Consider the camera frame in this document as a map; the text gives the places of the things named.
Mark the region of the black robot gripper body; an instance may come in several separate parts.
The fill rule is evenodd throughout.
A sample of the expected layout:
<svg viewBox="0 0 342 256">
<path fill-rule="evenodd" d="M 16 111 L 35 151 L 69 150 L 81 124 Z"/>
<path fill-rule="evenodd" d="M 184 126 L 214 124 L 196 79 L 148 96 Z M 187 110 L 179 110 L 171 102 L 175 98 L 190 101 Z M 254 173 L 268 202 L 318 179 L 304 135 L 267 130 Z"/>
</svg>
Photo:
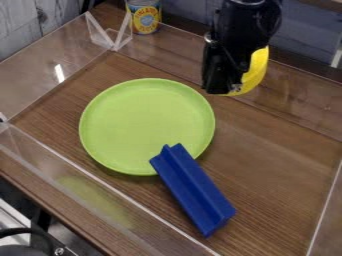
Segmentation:
<svg viewBox="0 0 342 256">
<path fill-rule="evenodd" d="M 248 64 L 268 45 L 282 23 L 282 0 L 223 0 L 215 11 L 206 43 L 231 64 Z"/>
</svg>

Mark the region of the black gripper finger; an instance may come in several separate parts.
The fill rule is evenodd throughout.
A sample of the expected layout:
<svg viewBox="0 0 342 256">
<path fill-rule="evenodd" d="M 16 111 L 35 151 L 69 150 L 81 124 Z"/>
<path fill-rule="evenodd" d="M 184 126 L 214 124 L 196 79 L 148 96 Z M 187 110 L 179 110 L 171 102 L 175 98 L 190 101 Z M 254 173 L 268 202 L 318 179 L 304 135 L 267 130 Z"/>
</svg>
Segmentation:
<svg viewBox="0 0 342 256">
<path fill-rule="evenodd" d="M 242 76 L 248 68 L 246 61 L 231 64 L 222 55 L 206 56 L 202 67 L 202 88 L 208 94 L 228 94 L 242 85 Z"/>
</svg>

